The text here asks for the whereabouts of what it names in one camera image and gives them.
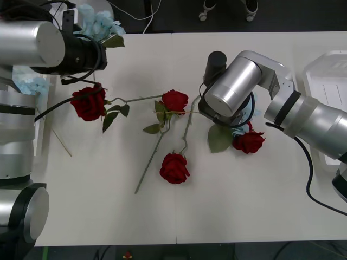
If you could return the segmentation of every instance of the rose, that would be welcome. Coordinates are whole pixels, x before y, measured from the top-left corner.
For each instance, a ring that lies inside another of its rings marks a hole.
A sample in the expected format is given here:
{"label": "rose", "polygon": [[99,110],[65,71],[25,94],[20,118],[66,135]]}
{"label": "rose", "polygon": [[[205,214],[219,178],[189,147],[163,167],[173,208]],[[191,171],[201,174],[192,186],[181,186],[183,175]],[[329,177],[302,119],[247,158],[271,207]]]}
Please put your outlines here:
{"label": "rose", "polygon": [[186,159],[178,153],[169,153],[165,156],[160,169],[160,176],[172,184],[180,184],[185,182],[187,176],[190,176],[187,168]]}
{"label": "rose", "polygon": [[261,147],[265,138],[261,137],[264,133],[253,131],[252,124],[249,122],[249,132],[244,135],[237,135],[233,140],[233,146],[244,153],[256,153]]}
{"label": "rose", "polygon": [[[78,92],[74,92],[72,96],[83,96],[92,92],[96,92],[99,87],[101,87],[100,84],[95,84],[93,88],[86,87]],[[94,121],[100,116],[106,115],[106,109],[104,107],[105,96],[105,90],[102,88],[101,91],[95,94],[91,94],[83,99],[71,101],[71,105],[75,107],[78,117],[82,118],[85,121]]]}
{"label": "rose", "polygon": [[165,93],[162,100],[168,110],[177,112],[184,112],[184,107],[188,104],[188,96],[175,90]]}

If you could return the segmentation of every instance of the floor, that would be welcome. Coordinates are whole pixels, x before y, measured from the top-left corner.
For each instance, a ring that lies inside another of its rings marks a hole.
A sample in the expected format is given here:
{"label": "floor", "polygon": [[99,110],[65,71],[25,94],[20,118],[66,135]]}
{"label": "floor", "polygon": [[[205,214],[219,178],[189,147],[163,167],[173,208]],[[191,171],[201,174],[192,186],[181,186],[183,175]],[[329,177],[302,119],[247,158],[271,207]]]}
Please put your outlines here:
{"label": "floor", "polygon": [[[146,17],[144,1],[111,0],[136,18]],[[153,10],[159,0],[151,0]],[[203,0],[162,0],[155,14],[153,29],[148,33],[223,33],[264,31],[344,31],[347,30],[346,0],[258,0],[259,8],[253,22],[245,20],[240,0],[219,0],[208,12],[205,22],[198,15]],[[128,33],[142,33],[149,19],[136,21],[114,9]]]}
{"label": "floor", "polygon": [[[139,245],[112,246],[105,253],[103,260],[121,260],[126,252],[133,256],[132,260],[271,260],[285,242],[237,243],[236,256],[233,258],[234,244],[193,244],[193,245]],[[347,242],[334,242],[338,254],[347,255]],[[100,256],[106,247],[102,247]],[[336,251],[327,242],[292,242],[280,255],[278,260],[340,260],[341,256],[328,250]],[[48,260],[94,260],[98,246],[63,246],[48,250]],[[169,258],[168,256],[185,256],[186,258]],[[35,248],[25,260],[42,259],[42,248]]]}
{"label": "floor", "polygon": [[[39,3],[43,0],[32,0]],[[144,2],[148,0],[111,0],[118,7],[138,18],[145,17]],[[159,0],[151,0],[153,9]],[[198,14],[203,11],[203,0],[162,0],[158,12],[147,33],[214,33],[214,32],[270,32],[270,31],[344,31],[347,30],[347,0],[258,0],[259,10],[253,22],[245,21],[245,13],[240,0],[219,0],[216,8],[208,13],[205,22],[200,22]],[[122,22],[127,33],[142,33],[149,19],[136,21],[114,8],[115,17]],[[285,242],[237,243],[236,255],[239,260],[273,259]],[[327,242],[293,242],[278,257],[280,260],[342,259],[336,255],[347,255],[347,241],[335,242],[332,247]],[[164,255],[185,255],[190,259],[233,259],[234,244],[194,244],[194,245],[140,245],[112,246],[103,260],[124,259],[130,251],[134,260],[174,259]],[[93,260],[99,246],[51,247],[49,260]],[[35,248],[25,260],[42,259],[42,248]]]}

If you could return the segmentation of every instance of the chair leg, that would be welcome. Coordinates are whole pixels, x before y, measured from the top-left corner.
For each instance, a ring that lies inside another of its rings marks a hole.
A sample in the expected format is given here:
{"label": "chair leg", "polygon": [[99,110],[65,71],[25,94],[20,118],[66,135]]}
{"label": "chair leg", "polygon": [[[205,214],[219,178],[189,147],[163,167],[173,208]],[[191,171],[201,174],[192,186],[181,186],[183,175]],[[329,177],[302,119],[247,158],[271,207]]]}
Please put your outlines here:
{"label": "chair leg", "polygon": [[216,7],[217,0],[205,0],[204,1],[204,11],[199,14],[199,19],[201,22],[206,21],[207,12],[211,11],[214,7]]}
{"label": "chair leg", "polygon": [[241,2],[245,5],[246,21],[251,22],[258,11],[258,1],[257,0],[241,0]]}

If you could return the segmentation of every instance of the table surface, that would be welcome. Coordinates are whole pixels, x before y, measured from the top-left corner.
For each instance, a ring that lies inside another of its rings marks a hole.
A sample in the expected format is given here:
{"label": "table surface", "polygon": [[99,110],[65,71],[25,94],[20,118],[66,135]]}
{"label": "table surface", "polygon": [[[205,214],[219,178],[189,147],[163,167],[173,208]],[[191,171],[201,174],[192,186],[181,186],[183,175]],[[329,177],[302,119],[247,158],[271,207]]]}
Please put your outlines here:
{"label": "table surface", "polygon": [[[214,50],[224,52],[228,64],[242,50],[277,60],[295,72],[300,89],[299,72],[305,65],[346,44],[345,32],[126,35],[126,48],[108,49],[107,68],[95,75],[107,88],[107,99],[175,89],[188,94],[191,103]],[[49,103],[85,86],[58,82]],[[259,86],[254,90],[262,115],[252,124],[266,137],[258,153],[230,148],[211,154],[207,134],[213,123],[194,114],[185,154],[191,176],[182,185],[167,183],[159,169],[167,153],[183,147],[186,115],[163,139],[137,195],[135,188],[159,137],[142,131],[156,122],[153,100],[130,103],[129,116],[116,118],[105,134],[100,120],[84,122],[71,105],[58,108],[47,119],[44,155],[32,174],[34,181],[47,183],[50,194],[48,220],[37,245],[347,239],[347,218],[307,197],[307,160],[292,139],[265,126],[270,97]],[[346,211],[331,186],[333,175],[316,167],[312,194]]]}

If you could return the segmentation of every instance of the rose stem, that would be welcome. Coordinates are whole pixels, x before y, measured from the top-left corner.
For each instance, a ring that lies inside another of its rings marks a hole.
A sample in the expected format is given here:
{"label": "rose stem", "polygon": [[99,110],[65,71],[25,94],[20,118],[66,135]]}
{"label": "rose stem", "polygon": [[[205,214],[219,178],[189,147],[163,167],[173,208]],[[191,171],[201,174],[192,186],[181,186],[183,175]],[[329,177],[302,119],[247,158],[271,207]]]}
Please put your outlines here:
{"label": "rose stem", "polygon": [[163,133],[160,135],[160,138],[159,138],[159,140],[158,140],[158,142],[157,142],[156,148],[154,148],[154,151],[153,151],[153,153],[152,153],[152,155],[151,155],[151,158],[150,158],[150,160],[148,161],[148,164],[146,165],[146,168],[145,168],[145,170],[144,170],[144,172],[143,172],[143,174],[142,174],[142,176],[141,176],[141,179],[140,179],[140,181],[139,181],[139,184],[137,185],[137,188],[136,188],[136,190],[135,190],[135,194],[136,194],[136,193],[139,191],[139,189],[140,189],[141,183],[142,183],[143,179],[145,178],[145,175],[146,175],[146,172],[147,172],[148,168],[150,167],[150,164],[151,164],[151,161],[152,161],[152,159],[153,159],[153,157],[154,157],[154,154],[157,152],[157,148],[158,148],[158,146],[159,146],[159,144],[160,144],[160,141],[162,140],[164,134],[166,134],[166,133],[170,130],[170,127],[171,127],[171,125],[170,125],[170,120],[169,120],[169,128],[168,128],[168,130],[166,130],[165,132],[163,132]]}
{"label": "rose stem", "polygon": [[184,141],[184,147],[183,149],[179,152],[179,154],[183,155],[183,153],[186,151],[186,149],[188,149],[188,142],[187,142],[187,134],[188,134],[188,128],[191,125],[191,118],[193,116],[193,111],[194,111],[194,105],[196,103],[196,101],[198,101],[200,98],[200,96],[197,96],[195,98],[195,100],[192,102],[191,107],[190,107],[190,114],[188,117],[188,122],[187,122],[187,126],[185,127],[185,131],[184,131],[184,135],[182,137],[182,140]]}
{"label": "rose stem", "polygon": [[116,100],[121,100],[124,103],[129,103],[129,102],[135,102],[135,101],[140,101],[140,100],[146,100],[146,99],[155,99],[155,98],[161,98],[163,95],[158,95],[158,96],[148,96],[148,97],[140,97],[138,99],[129,99],[129,100],[125,100],[122,99],[121,97],[117,97],[115,99],[112,99],[110,102],[116,101]]}

